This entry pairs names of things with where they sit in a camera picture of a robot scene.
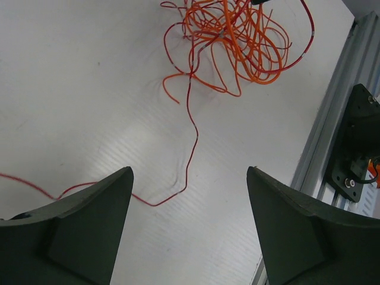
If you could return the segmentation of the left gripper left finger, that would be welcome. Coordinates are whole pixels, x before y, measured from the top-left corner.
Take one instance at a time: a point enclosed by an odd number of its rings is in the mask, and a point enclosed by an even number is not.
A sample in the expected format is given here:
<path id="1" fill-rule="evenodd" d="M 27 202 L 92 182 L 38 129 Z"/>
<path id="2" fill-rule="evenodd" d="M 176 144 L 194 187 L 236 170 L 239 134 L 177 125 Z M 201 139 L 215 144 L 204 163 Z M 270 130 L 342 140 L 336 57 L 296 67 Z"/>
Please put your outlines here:
<path id="1" fill-rule="evenodd" d="M 133 182 L 132 169 L 124 167 L 1 221 L 1 284 L 109 284 Z"/>

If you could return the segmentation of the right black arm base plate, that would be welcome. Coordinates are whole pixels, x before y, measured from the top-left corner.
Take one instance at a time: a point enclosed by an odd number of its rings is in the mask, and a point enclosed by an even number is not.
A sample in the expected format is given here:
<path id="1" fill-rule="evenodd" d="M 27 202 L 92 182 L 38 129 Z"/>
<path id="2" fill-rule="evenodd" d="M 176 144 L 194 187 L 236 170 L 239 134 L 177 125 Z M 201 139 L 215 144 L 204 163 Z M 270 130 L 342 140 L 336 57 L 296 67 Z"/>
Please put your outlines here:
<path id="1" fill-rule="evenodd" d="M 379 102 L 363 84 L 352 88 L 325 178 L 352 202 L 364 185 L 379 181 Z"/>

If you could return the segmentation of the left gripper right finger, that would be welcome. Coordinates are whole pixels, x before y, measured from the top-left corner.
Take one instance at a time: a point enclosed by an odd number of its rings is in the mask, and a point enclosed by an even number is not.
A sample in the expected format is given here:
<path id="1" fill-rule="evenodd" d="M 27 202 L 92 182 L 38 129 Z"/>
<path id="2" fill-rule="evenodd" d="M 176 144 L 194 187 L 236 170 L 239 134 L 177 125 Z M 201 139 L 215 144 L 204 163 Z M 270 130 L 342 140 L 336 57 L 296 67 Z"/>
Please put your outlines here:
<path id="1" fill-rule="evenodd" d="M 257 167 L 246 174 L 270 284 L 379 284 L 379 220 L 328 205 Z"/>

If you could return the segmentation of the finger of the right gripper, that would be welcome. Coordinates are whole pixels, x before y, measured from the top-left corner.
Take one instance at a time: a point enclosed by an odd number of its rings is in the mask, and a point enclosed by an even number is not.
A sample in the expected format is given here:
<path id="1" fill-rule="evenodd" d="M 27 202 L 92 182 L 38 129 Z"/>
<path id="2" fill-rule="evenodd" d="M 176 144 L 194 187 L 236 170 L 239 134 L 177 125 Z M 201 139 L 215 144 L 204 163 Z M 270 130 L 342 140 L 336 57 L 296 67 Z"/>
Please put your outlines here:
<path id="1" fill-rule="evenodd" d="M 261 4 L 266 3 L 268 1 L 270 1 L 270 0 L 251 0 L 251 4 L 252 5 L 261 5 Z"/>

